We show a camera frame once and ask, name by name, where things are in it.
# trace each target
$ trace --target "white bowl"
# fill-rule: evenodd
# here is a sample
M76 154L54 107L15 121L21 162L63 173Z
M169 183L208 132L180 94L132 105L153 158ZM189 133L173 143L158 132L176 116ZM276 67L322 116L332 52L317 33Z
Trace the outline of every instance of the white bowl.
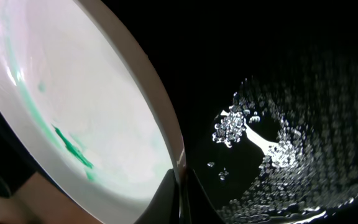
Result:
M0 0L0 112L35 160L105 223L133 223L183 140L146 54L99 0Z

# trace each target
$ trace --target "white plate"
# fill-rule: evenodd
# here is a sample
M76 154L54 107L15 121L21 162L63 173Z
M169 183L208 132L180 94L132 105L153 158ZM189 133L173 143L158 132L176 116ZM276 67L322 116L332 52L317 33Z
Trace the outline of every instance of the white plate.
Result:
M136 221L172 164L177 174L185 165L157 73L99 0L0 0L0 112L105 223Z

